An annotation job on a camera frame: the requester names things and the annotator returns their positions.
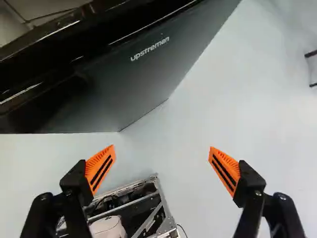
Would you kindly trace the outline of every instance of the white floor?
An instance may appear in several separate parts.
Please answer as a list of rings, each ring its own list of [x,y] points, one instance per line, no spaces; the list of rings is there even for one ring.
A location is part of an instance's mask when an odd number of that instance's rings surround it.
[[[267,193],[293,197],[315,237],[317,92],[295,39],[268,3],[243,0],[171,98],[123,132],[2,135],[0,230],[18,237],[35,195],[57,193],[77,160],[114,143],[103,191],[157,172],[190,238],[231,237],[241,210],[207,162],[212,145],[245,159]]]

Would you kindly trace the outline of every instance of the black cable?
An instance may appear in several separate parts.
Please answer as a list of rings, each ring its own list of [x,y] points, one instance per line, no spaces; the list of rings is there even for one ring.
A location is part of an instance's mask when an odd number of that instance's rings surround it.
[[[41,19],[41,18],[44,18],[44,17],[48,17],[48,16],[54,16],[56,14],[68,12],[68,11],[71,11],[71,10],[74,10],[74,9],[77,9],[77,7],[66,9],[66,10],[62,10],[62,11],[56,11],[56,12],[53,12],[53,13],[50,13],[50,14],[46,14],[46,15],[43,15],[43,16],[38,16],[38,17],[29,19],[29,20],[25,20],[25,23],[30,23],[31,21],[34,21],[34,20],[38,20],[38,19]]]
[[[25,18],[24,18],[7,0],[3,0],[3,1],[4,1],[4,3],[5,3],[7,6],[9,6],[9,7],[12,9],[12,11],[14,11],[15,14],[17,14],[23,21],[26,21]]]
[[[177,226],[179,226],[179,227],[183,230],[183,232],[184,232],[184,234],[185,234],[186,238],[188,238],[188,236],[187,236],[187,234],[186,234],[186,232],[185,232],[184,228],[183,228],[180,224],[176,224],[176,225],[177,225]]]
[[[110,195],[110,196],[106,196],[106,197],[103,197],[102,199],[100,199],[97,203],[96,203],[96,205],[95,205],[95,207],[93,208],[93,210],[90,212],[90,214],[93,214],[94,212],[95,212],[95,210],[97,209],[97,207],[105,200],[105,199],[107,199],[107,198],[118,198],[117,196],[115,196],[115,195]]]

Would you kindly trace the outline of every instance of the cable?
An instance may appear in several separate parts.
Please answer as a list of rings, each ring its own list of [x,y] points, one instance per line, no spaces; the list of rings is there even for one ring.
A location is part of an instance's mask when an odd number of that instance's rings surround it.
[[[96,203],[96,205],[95,205],[95,207],[93,208],[93,210],[90,212],[90,214],[93,214],[94,212],[95,212],[95,210],[97,209],[97,207],[100,205],[100,203],[102,203],[105,199],[107,199],[107,198],[118,198],[117,196],[115,196],[115,195],[110,195],[110,196],[106,196],[106,197],[103,197],[102,199],[100,199],[97,203]]]
[[[71,11],[71,10],[74,10],[74,9],[77,9],[77,7],[66,9],[66,10],[62,10],[62,11],[56,11],[56,12],[53,12],[53,13],[50,13],[50,14],[46,14],[46,15],[43,15],[43,16],[38,16],[38,17],[29,19],[29,20],[25,20],[25,23],[30,23],[31,21],[35,21],[35,20],[38,20],[38,19],[41,19],[41,18],[44,18],[44,17],[48,17],[48,16],[54,16],[56,14],[68,12],[68,11]]]
[[[17,14],[23,21],[26,21],[25,18],[7,1],[3,0],[4,3],[11,8],[12,11],[14,11],[15,14]]]
[[[179,227],[183,230],[183,232],[184,232],[184,234],[185,234],[186,238],[188,238],[188,236],[187,236],[187,234],[186,234],[186,232],[185,232],[184,228],[183,228],[180,224],[176,224],[176,225],[177,225],[177,226],[179,226]]]

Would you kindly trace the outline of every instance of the white cylindrical object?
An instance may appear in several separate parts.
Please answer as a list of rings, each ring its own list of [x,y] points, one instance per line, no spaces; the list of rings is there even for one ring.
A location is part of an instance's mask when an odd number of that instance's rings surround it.
[[[93,222],[90,231],[94,238],[127,238],[119,216],[109,216]]]

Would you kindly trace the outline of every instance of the metal frame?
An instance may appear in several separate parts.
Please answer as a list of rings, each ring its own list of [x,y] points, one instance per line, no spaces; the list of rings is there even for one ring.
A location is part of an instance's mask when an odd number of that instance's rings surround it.
[[[162,223],[160,224],[159,228],[156,230],[155,234],[153,234],[147,238],[165,238],[165,237],[176,238],[176,237],[178,237],[176,223],[175,223],[174,218],[172,217],[170,210],[168,208],[168,205],[167,205],[165,196],[163,194],[163,190],[161,188],[157,174],[153,174],[153,175],[147,177],[146,179],[140,179],[140,180],[137,180],[137,181],[130,183],[128,185],[121,186],[121,187],[116,188],[114,190],[105,192],[104,194],[98,195],[93,199],[93,201],[89,205],[89,207],[95,206],[100,200],[102,200],[105,197],[121,196],[121,195],[124,195],[128,192],[137,190],[140,187],[142,187],[148,183],[152,183],[157,190],[151,194],[148,194],[148,195],[141,197],[139,199],[136,199],[134,201],[128,202],[122,206],[115,207],[111,210],[108,210],[106,212],[102,212],[102,213],[99,213],[93,217],[90,217],[90,218],[88,218],[88,224],[91,224],[92,222],[97,221],[99,219],[102,219],[106,216],[110,216],[113,213],[117,213],[118,211],[123,210],[129,206],[136,205],[136,204],[141,203],[149,198],[153,198],[153,197],[159,195],[161,202],[152,211],[150,216],[143,222],[143,224],[137,229],[137,231],[134,233],[134,235],[131,238],[137,238],[142,233],[142,231],[149,225],[149,223],[151,223],[154,216],[158,213],[158,211],[161,208],[163,208],[163,210],[164,210],[165,218],[162,221]],[[57,229],[57,232],[59,232],[59,233],[63,232],[63,231],[65,231],[65,228]]]

